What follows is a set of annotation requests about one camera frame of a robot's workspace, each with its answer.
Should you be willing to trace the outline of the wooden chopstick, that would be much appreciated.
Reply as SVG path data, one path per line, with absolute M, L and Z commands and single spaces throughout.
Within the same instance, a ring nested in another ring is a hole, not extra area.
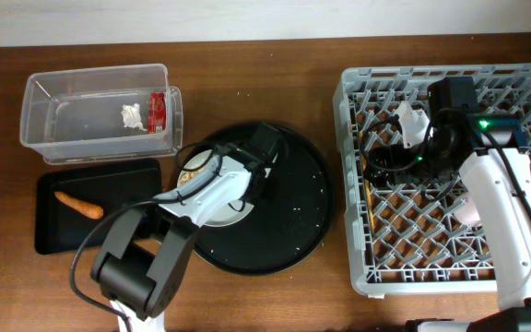
M 359 133 L 359 143 L 360 143 L 360 148 L 363 148 L 364 147 L 364 145 L 363 145 L 363 133 Z M 363 173 L 365 175 L 367 161 L 363 158 L 363 152 L 360 153 L 360 161 L 361 161 L 361 166 L 362 166 Z M 368 222 L 369 222 L 369 225 L 370 225 L 369 228 L 370 228 L 371 234 L 373 234 L 374 233 L 374 228 L 375 228 L 375 219 L 374 219 L 373 211 L 372 211 L 371 186 L 370 186 L 370 182 L 368 181 L 368 179 L 365 176 L 364 176 L 363 183 L 364 183 L 364 194 L 365 194 L 366 208 L 367 208 L 367 211 L 368 211 Z

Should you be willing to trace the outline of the grey plate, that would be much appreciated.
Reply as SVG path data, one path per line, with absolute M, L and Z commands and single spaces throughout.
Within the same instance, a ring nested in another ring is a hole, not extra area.
M 200 166 L 208 158 L 209 154 L 209 149 L 202 149 L 200 152 L 196 152 L 192 158 L 184 164 L 184 167 L 189 171 L 191 168 Z M 230 226 L 246 218 L 253 209 L 254 205 L 251 203 L 241 200 L 231 201 L 213 214 L 204 226 L 212 228 Z

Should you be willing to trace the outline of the carrot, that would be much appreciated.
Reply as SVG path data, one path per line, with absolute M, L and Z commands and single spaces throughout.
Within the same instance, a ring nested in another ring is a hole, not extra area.
M 103 217 L 104 210 L 98 205 L 77 199 L 60 191 L 56 191 L 54 196 L 64 205 L 89 219 L 101 219 Z

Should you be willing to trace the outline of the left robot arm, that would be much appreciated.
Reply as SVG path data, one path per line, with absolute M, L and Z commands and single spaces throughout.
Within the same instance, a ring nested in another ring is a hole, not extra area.
M 283 144 L 283 134 L 266 123 L 245 140 L 204 141 L 209 153 L 187 169 L 190 180 L 120 207 L 100 222 L 108 233 L 90 277 L 110 302 L 77 287 L 76 260 L 69 270 L 73 293 L 116 315 L 123 331 L 165 330 L 164 311 L 182 284 L 200 228 L 230 202 L 258 195 Z

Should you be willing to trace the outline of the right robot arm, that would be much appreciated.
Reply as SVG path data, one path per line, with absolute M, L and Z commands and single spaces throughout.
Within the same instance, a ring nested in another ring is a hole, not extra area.
M 427 111 L 403 102 L 380 125 L 402 140 L 360 147 L 364 177 L 377 187 L 460 181 L 477 214 L 495 268 L 500 311 L 470 323 L 409 320 L 407 331 L 531 331 L 531 160 L 512 115 L 481 111 L 472 77 L 428 87 Z

